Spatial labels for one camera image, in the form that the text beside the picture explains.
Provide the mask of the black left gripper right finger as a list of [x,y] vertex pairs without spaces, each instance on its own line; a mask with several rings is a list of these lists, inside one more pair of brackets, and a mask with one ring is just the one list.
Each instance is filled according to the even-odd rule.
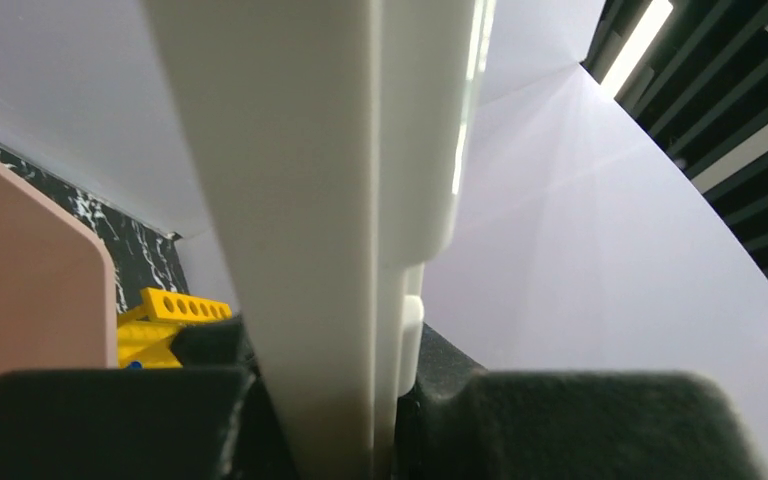
[[767,479],[723,392],[685,372],[490,371],[430,327],[398,403],[404,479]]

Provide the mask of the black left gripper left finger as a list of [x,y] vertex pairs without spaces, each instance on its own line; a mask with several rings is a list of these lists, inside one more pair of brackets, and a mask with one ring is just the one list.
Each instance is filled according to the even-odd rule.
[[294,479],[240,317],[187,327],[177,368],[0,375],[0,479]]

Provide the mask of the yellow test tube rack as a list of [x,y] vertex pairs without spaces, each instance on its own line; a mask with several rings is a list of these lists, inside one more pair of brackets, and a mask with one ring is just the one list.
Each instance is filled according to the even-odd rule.
[[117,316],[117,357],[120,368],[168,369],[182,364],[170,350],[185,327],[229,319],[227,303],[146,287],[142,303]]

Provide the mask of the pink plastic bin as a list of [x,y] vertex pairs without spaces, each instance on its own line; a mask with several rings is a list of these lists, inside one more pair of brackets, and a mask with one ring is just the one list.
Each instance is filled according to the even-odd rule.
[[116,363],[102,240],[0,163],[0,375]]

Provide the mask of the white container lid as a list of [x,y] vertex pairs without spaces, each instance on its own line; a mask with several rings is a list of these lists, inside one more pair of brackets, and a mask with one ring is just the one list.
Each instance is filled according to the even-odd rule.
[[143,9],[298,472],[387,478],[495,3]]

